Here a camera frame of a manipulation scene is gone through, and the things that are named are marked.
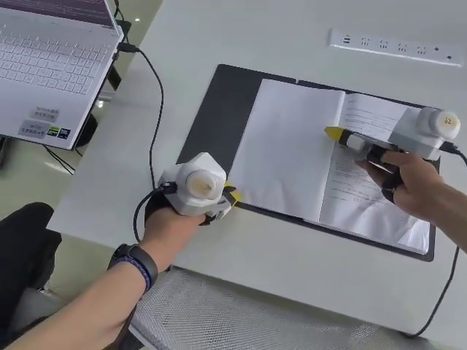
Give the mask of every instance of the electrical outlet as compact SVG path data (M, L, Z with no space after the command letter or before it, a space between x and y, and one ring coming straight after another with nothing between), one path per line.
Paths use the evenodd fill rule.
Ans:
M457 67L463 66L465 56L461 46L408 42L337 29L331 30L329 46Z

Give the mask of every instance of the smartwatch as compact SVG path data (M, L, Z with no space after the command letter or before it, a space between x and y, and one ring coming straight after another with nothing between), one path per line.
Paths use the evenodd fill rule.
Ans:
M154 260L137 244L133 246L122 244L112 255L109 269L124 261L132 264L143 275L146 281L146 290L144 292L147 292L154 285L159 274Z

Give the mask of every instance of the document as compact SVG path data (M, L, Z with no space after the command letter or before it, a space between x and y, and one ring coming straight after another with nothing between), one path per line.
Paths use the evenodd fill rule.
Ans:
M228 181L243 202L425 254L430 225L387 201L324 133L340 125L387 141L407 107L362 94L264 80Z

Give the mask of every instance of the gray mesh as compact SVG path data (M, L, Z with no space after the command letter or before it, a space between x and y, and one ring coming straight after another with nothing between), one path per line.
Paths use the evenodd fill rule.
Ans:
M157 350L434 349L423 339L178 268L141 300L132 332Z

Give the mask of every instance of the hand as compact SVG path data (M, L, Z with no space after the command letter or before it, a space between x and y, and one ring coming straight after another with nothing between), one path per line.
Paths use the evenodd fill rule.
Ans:
M154 259L159 272L164 271L204 220L204 215L184 217L170 208L157 210L146 222L140 246Z
M406 213L431 221L433 219L433 196L436 188L446 186L435 167L412 153L387 151L382 162L398 166L404 185L394 192L394 203ZM368 162L358 162L368 175L381 187L384 171Z

